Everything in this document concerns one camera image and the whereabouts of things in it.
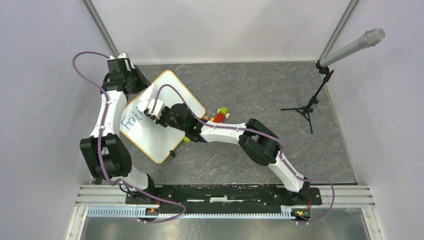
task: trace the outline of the black tripod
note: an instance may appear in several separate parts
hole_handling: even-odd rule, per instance
[[[318,90],[315,92],[315,94],[310,98],[309,103],[306,106],[302,107],[294,107],[294,108],[282,108],[281,111],[287,111],[287,110],[295,110],[296,112],[300,113],[308,122],[310,127],[310,134],[313,134],[312,131],[312,123],[311,123],[311,116],[309,113],[313,113],[314,109],[312,108],[312,105],[318,104],[320,101],[317,98],[317,95],[320,93],[321,89],[323,89],[324,85],[330,81],[330,78],[334,72],[334,70],[330,71],[328,66],[322,67],[320,65],[320,61],[316,62],[316,68],[318,69],[318,72],[320,74],[324,74],[325,77],[322,80],[321,86],[319,86]]]

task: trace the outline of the gray floor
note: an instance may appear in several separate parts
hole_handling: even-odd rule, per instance
[[[313,208],[320,216],[325,209]],[[141,224],[135,218],[89,217],[84,240],[369,240],[361,209],[333,209],[324,219],[296,226],[283,219],[176,219]]]
[[[313,62],[244,62],[142,65],[153,81],[165,70],[173,71],[213,117],[221,106],[231,116],[225,123],[261,121],[286,145],[285,155],[297,170],[312,179],[354,183],[353,169],[326,91],[312,113],[314,134],[295,111],[305,105],[322,79]],[[181,143],[176,157],[156,164],[123,135],[133,165],[152,176],[156,184],[231,184],[281,181],[264,166],[250,160],[238,146],[228,143]]]

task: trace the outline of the microphone grille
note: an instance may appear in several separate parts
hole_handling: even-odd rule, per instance
[[[382,28],[374,28],[365,32],[365,40],[371,46],[377,45],[379,42],[383,41],[385,37],[386,33]]]

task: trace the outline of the wall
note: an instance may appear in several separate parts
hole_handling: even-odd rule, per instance
[[[331,99],[388,240],[422,239],[423,9],[421,0],[361,1],[334,50],[373,28],[386,39],[330,66]]]
[[[93,0],[135,63],[319,58],[349,0]]]
[[[0,239],[64,239],[90,179],[79,142],[100,109],[99,91],[71,62],[109,52],[80,0],[2,1],[0,18]],[[99,56],[77,66],[97,82],[107,72]]]

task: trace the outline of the silver microphone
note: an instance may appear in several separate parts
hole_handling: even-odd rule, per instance
[[[323,68],[327,67],[328,65],[344,59],[347,56],[358,52],[359,50],[374,47],[379,42],[383,41],[385,37],[386,33],[381,28],[375,28],[373,30],[366,31],[362,36],[360,36],[360,38],[351,42],[349,45],[321,59],[319,61],[319,65]]]

